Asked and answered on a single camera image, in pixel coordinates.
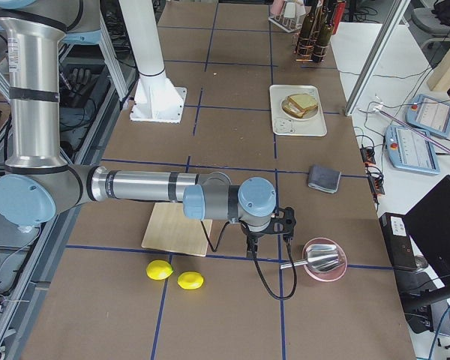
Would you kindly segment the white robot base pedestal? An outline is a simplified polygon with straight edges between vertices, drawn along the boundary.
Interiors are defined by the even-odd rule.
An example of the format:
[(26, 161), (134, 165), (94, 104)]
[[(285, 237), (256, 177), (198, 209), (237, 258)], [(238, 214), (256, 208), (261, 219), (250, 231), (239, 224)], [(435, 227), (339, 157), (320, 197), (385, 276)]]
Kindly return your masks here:
[(139, 72), (130, 119), (178, 124), (187, 89), (175, 87), (166, 74), (152, 2), (122, 0), (119, 4)]

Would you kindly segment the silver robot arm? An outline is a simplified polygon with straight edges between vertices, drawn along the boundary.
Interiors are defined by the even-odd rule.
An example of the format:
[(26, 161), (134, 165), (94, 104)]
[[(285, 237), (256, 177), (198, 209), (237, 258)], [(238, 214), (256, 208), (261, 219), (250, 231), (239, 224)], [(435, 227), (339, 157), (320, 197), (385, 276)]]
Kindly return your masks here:
[(240, 185), (220, 172), (112, 171), (69, 164), (60, 153), (59, 43), (101, 39), (98, 1), (0, 1), (10, 74), (13, 154), (0, 178), (0, 214), (37, 226), (83, 203), (107, 199), (181, 203), (191, 219), (240, 224), (247, 255), (278, 227), (275, 188), (254, 177)]

